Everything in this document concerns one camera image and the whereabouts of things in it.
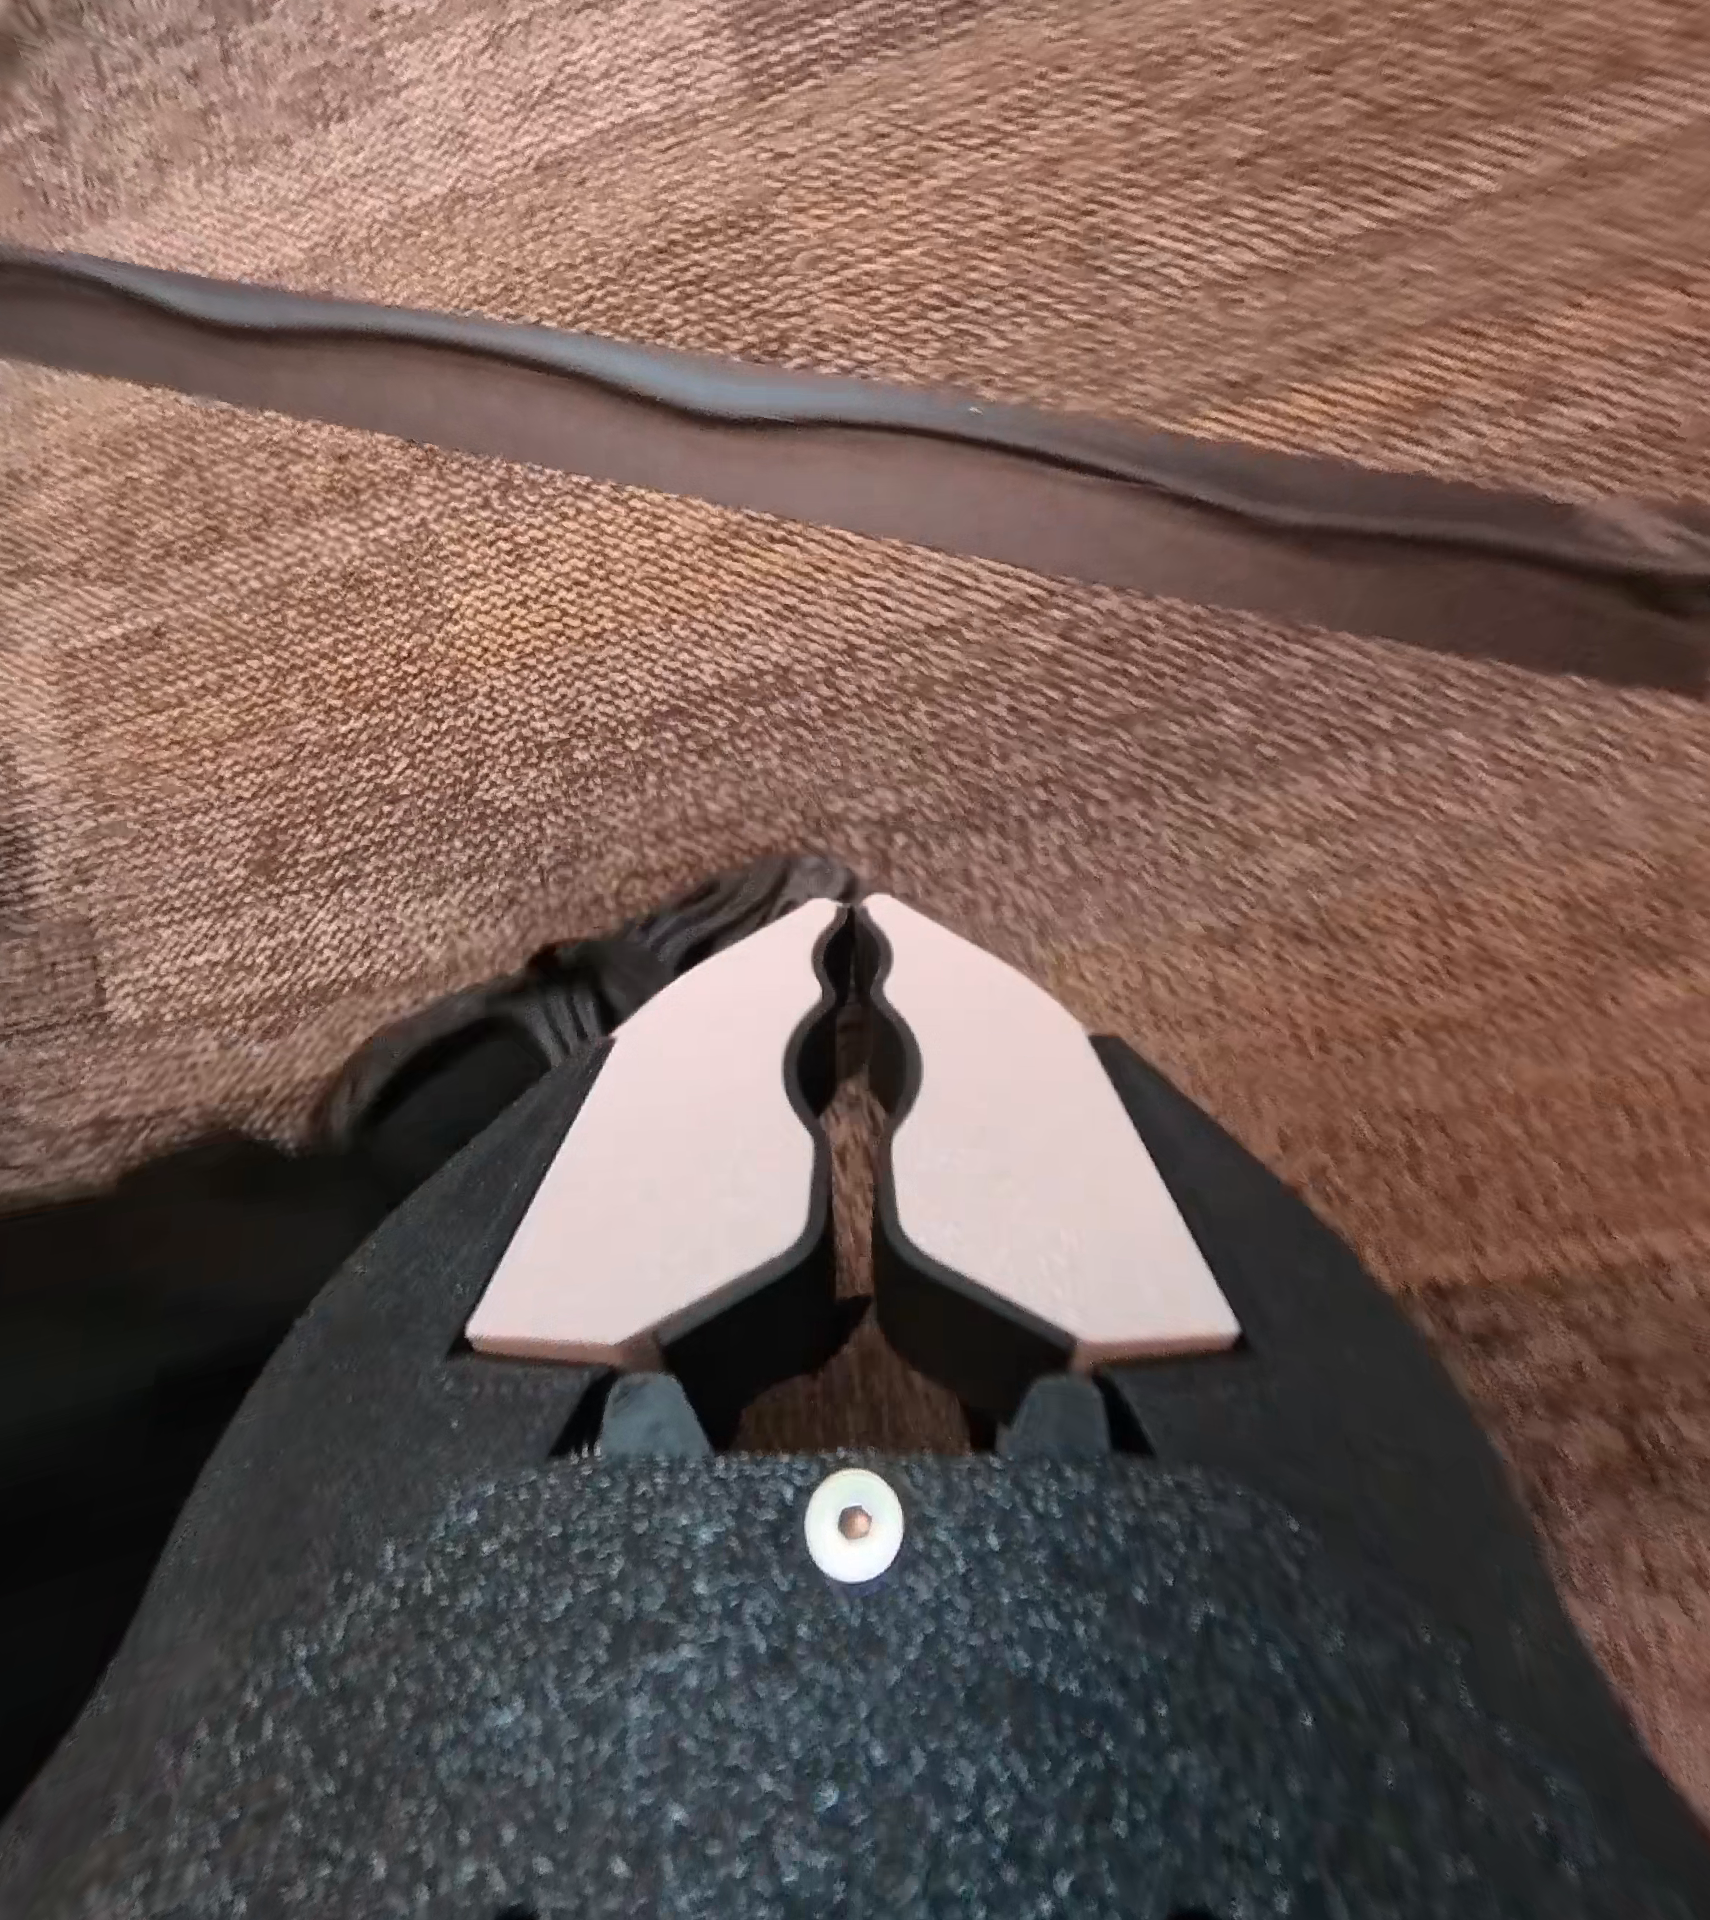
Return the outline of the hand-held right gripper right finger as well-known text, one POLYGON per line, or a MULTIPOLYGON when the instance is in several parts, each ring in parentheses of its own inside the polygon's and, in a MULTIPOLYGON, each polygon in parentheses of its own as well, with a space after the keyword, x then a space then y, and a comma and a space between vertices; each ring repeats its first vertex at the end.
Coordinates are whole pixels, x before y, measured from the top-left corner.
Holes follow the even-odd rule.
POLYGON ((861 932, 876 1195, 906 1275, 1070 1368, 1231 1349, 1236 1312, 1082 1019, 889 894, 861 903, 861 932))

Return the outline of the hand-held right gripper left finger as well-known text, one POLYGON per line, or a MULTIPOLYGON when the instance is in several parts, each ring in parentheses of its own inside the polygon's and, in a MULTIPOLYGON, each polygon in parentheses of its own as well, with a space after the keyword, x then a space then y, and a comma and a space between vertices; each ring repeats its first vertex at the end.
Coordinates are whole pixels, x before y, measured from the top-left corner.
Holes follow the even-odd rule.
POLYGON ((816 898, 676 976, 593 1068, 464 1326, 489 1357, 627 1366, 665 1355, 820 1246, 834 1053, 816 898))

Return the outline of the person's black shoe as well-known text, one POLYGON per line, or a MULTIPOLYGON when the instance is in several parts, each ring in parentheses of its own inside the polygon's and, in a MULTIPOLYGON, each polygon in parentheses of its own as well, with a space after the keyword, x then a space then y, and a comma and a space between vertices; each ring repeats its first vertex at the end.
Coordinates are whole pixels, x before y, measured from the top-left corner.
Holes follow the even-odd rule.
POLYGON ((821 851, 761 854, 607 930, 544 943, 367 1038, 322 1098, 315 1142, 401 1197, 694 968, 812 902, 851 903, 860 885, 821 851))

